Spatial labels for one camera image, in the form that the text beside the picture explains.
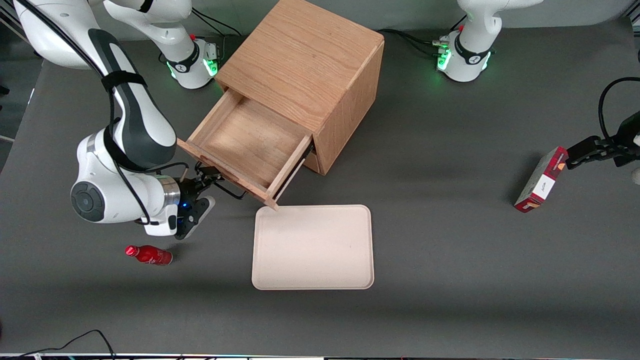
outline red cardboard box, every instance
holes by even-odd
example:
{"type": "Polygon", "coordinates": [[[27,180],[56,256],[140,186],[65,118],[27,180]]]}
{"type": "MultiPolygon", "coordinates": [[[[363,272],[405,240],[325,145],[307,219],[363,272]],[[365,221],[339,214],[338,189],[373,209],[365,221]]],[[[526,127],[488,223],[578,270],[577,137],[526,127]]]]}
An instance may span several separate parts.
{"type": "Polygon", "coordinates": [[[557,147],[542,158],[514,207],[523,213],[540,207],[555,185],[558,175],[566,166],[568,157],[564,148],[557,147]]]}

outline gray wall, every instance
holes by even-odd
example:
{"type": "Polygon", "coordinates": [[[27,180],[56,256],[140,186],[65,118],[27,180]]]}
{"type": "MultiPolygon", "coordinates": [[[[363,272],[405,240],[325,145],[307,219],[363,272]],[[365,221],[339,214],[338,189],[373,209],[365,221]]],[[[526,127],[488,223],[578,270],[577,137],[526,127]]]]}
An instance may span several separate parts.
{"type": "MultiPolygon", "coordinates": [[[[277,0],[193,0],[201,12],[249,33],[277,0]]],[[[455,0],[310,0],[331,12],[368,28],[442,29],[451,27],[464,15],[455,0]]],[[[613,19],[634,0],[546,0],[522,10],[502,12],[508,28],[592,25],[613,19]]],[[[122,40],[143,36],[129,26],[111,19],[102,5],[96,6],[98,23],[122,40]]],[[[182,22],[199,35],[212,31],[194,15],[182,22]]]]}

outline gray table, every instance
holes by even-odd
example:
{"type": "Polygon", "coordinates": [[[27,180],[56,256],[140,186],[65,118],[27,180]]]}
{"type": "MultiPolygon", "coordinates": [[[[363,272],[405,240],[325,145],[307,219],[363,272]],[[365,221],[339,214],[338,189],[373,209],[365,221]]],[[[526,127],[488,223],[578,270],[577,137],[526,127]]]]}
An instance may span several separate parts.
{"type": "MultiPolygon", "coordinates": [[[[362,125],[326,177],[301,171],[280,201],[371,209],[376,281],[366,291],[254,289],[262,204],[218,189],[207,221],[178,244],[135,224],[82,221],[68,199],[76,145],[107,122],[107,97],[92,73],[46,63],[0,177],[0,352],[99,328],[117,352],[637,358],[633,166],[584,165],[562,174],[542,208],[511,207],[542,154],[599,133],[602,88],[640,74],[632,41],[625,20],[508,29],[486,72],[458,84],[387,36],[362,125]],[[146,243],[173,247],[178,260],[155,267],[124,255],[146,243]]],[[[220,91],[181,89],[150,42],[125,47],[187,137],[220,91]]],[[[637,85],[620,85],[607,103],[611,129],[636,110],[637,85]]]]}

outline wooden box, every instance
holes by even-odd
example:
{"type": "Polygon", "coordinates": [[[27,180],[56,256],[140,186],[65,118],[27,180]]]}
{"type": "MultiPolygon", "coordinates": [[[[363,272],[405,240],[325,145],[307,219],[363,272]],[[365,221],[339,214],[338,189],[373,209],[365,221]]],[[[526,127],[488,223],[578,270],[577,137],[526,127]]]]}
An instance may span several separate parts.
{"type": "Polygon", "coordinates": [[[371,107],[383,46],[361,25],[280,0],[220,69],[225,93],[179,145],[277,209],[300,165],[325,175],[371,107]]]}

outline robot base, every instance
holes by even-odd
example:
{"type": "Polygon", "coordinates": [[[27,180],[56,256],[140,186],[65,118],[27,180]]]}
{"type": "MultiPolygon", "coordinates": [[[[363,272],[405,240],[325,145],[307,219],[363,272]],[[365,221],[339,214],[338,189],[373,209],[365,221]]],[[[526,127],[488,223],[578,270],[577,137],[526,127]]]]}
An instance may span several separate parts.
{"type": "Polygon", "coordinates": [[[216,44],[210,44],[199,38],[194,40],[194,43],[198,46],[198,59],[195,60],[190,69],[181,72],[181,69],[176,69],[167,62],[167,66],[171,70],[171,76],[178,81],[180,86],[187,89],[202,88],[218,72],[216,44]]]}
{"type": "MultiPolygon", "coordinates": [[[[460,35],[459,31],[453,31],[448,35],[440,37],[440,41],[446,41],[453,44],[456,37],[460,35]]],[[[438,58],[436,69],[444,72],[450,79],[460,83],[468,83],[475,80],[480,73],[486,69],[487,61],[491,53],[488,53],[484,59],[479,59],[477,64],[467,64],[464,57],[458,54],[455,49],[447,48],[438,58]]]]}

